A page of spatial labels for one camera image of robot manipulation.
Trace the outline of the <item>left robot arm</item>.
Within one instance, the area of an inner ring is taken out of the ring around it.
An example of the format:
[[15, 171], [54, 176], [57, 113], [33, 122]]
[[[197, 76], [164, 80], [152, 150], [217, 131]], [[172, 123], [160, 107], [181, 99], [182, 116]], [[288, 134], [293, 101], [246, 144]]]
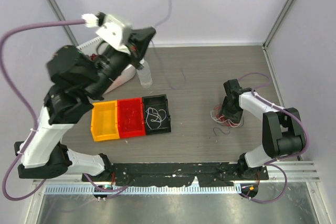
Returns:
[[126, 52], [107, 46], [96, 59], [72, 45], [56, 51], [47, 63], [53, 85], [44, 98], [35, 135], [27, 147], [15, 143], [16, 150], [23, 152], [18, 166], [21, 179], [51, 179], [66, 173], [81, 174], [84, 181], [111, 178], [113, 166], [105, 154], [78, 153], [61, 140], [93, 109], [94, 100], [103, 100], [127, 66], [143, 68], [141, 61], [155, 33], [153, 27], [133, 29], [125, 42]]

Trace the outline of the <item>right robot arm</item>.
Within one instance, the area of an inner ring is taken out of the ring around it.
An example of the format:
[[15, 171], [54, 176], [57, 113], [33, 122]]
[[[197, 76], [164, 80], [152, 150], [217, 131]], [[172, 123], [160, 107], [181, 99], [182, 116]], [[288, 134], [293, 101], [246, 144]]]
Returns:
[[228, 80], [223, 86], [226, 96], [219, 119], [232, 127], [238, 126], [246, 110], [262, 122], [261, 145], [241, 154], [236, 172], [239, 177], [253, 178], [264, 165], [306, 149], [306, 134], [297, 109], [277, 106], [255, 90], [242, 88], [237, 79]]

